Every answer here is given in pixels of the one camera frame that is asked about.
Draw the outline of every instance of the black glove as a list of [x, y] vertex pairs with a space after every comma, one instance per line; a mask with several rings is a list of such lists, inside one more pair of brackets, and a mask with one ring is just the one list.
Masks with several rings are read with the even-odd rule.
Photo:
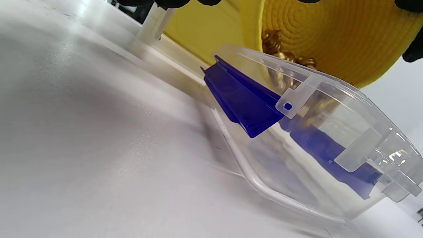
[[[153, 0], [118, 0], [124, 6], [142, 6], [151, 3]], [[168, 8], [180, 8], [185, 6], [190, 0], [156, 0], [158, 6]], [[214, 6], [220, 3], [221, 0], [198, 0], [200, 3], [208, 6]]]
[[[395, 0], [397, 7], [406, 11], [421, 13], [423, 12], [423, 1], [422, 0]], [[414, 62], [420, 58], [423, 58], [423, 28], [417, 34], [413, 42], [411, 42], [408, 49], [402, 55], [402, 58], [406, 62]]]

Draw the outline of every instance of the yellow woven basket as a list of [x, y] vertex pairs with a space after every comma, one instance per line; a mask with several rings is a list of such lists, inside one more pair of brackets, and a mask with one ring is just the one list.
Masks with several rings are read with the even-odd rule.
[[262, 31], [280, 30], [284, 50], [314, 58], [318, 70], [361, 88], [398, 60], [422, 25], [421, 14], [393, 0], [223, 0], [213, 7], [191, 1], [165, 33], [213, 64], [225, 43], [262, 51]]

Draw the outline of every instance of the white plastic piece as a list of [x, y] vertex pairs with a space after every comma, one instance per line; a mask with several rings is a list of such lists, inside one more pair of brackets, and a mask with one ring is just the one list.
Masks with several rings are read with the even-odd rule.
[[175, 9], [173, 8], [164, 10], [156, 3], [153, 3], [147, 18], [137, 35], [138, 40], [147, 44], [151, 43], [153, 40], [160, 40], [160, 37], [165, 30], [166, 24], [174, 12]]
[[323, 80], [323, 76], [311, 74], [295, 90], [288, 88], [276, 103], [276, 109], [289, 119], [294, 118]]

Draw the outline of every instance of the white table surface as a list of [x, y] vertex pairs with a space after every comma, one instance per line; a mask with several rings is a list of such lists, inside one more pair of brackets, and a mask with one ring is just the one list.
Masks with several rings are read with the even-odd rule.
[[2, 1], [0, 237], [359, 237], [254, 191], [139, 29], [102, 0]]

